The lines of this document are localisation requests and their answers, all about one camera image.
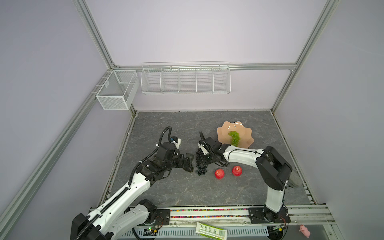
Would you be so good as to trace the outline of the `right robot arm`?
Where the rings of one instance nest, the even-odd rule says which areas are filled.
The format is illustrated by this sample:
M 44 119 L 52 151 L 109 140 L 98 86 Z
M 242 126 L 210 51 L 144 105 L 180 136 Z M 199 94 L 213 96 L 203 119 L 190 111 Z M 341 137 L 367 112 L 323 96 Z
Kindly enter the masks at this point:
M 237 163 L 259 170 L 267 185 L 267 198 L 263 207 L 249 209 L 251 223 L 291 222 L 284 196 L 293 168 L 275 148 L 268 146 L 258 150 L 244 149 L 204 137 L 201 137 L 198 146 L 197 165 L 200 167 L 213 163 L 220 166 Z

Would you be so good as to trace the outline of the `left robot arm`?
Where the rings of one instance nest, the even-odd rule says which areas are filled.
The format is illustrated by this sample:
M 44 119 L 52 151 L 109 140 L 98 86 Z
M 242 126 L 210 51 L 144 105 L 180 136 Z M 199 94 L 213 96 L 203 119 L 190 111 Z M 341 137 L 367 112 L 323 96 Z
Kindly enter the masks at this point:
M 72 221 L 71 240 L 117 240 L 129 230 L 141 224 L 152 224 L 157 207 L 149 200 L 130 205 L 172 169 L 194 171 L 192 154 L 181 154 L 181 139 L 171 135 L 166 127 L 154 151 L 139 161 L 130 174 L 128 182 L 110 199 L 87 215 L 78 214 Z

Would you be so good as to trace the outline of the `red apple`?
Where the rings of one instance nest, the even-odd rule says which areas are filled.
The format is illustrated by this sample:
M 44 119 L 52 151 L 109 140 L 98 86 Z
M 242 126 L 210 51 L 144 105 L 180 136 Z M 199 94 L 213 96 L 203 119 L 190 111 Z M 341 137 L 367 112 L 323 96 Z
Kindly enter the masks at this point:
M 243 173 L 243 169 L 240 166 L 234 166 L 232 168 L 232 174 L 236 177 L 241 176 Z
M 215 171 L 215 177 L 218 179 L 218 180 L 221 180 L 223 179 L 225 176 L 225 171 L 223 169 L 217 169 Z

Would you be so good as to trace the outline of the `green grape bunch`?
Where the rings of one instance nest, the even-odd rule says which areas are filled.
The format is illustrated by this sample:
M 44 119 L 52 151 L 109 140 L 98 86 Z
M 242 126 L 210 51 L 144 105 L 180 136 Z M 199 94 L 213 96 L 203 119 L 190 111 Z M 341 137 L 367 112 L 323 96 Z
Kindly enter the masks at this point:
M 238 147 L 241 140 L 240 134 L 236 131 L 230 131 L 228 135 L 231 137 L 231 145 Z

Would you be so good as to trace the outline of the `black grape bunch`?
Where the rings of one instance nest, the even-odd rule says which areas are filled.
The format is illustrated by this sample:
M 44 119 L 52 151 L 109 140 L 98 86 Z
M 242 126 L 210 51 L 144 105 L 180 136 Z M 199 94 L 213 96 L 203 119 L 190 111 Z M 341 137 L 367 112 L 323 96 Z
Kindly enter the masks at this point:
M 201 176 L 207 173 L 207 166 L 209 165 L 210 154 L 205 154 L 201 149 L 196 152 L 197 170 L 196 173 Z

